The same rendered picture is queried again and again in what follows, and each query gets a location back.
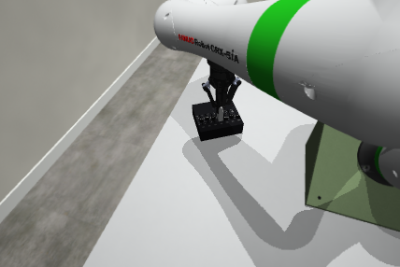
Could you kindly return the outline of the black lighting desk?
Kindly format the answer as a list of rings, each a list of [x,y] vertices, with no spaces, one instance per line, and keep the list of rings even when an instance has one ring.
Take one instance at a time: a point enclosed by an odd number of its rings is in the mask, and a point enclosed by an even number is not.
[[[223,121],[218,121],[216,107],[213,107],[211,102],[192,105],[192,108],[200,141],[242,134],[243,132],[244,123],[233,101],[230,105],[226,105]]]

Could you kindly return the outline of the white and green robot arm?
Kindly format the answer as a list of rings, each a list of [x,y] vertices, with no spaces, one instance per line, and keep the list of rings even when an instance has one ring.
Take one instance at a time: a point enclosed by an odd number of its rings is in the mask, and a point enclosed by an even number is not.
[[[362,141],[363,172],[400,189],[400,0],[168,0],[153,26],[167,48]]]

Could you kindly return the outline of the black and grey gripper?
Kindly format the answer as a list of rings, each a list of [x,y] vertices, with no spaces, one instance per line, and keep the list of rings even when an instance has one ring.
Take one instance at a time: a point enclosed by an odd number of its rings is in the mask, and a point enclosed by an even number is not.
[[[241,83],[242,82],[240,78],[236,77],[235,74],[233,74],[229,70],[217,70],[212,68],[211,66],[209,67],[208,82],[202,83],[202,87],[203,90],[207,93],[212,106],[216,107],[218,121],[223,121],[224,109],[226,108],[226,105],[231,104],[235,96],[236,90]],[[215,102],[210,92],[210,85],[215,89],[216,92]]]

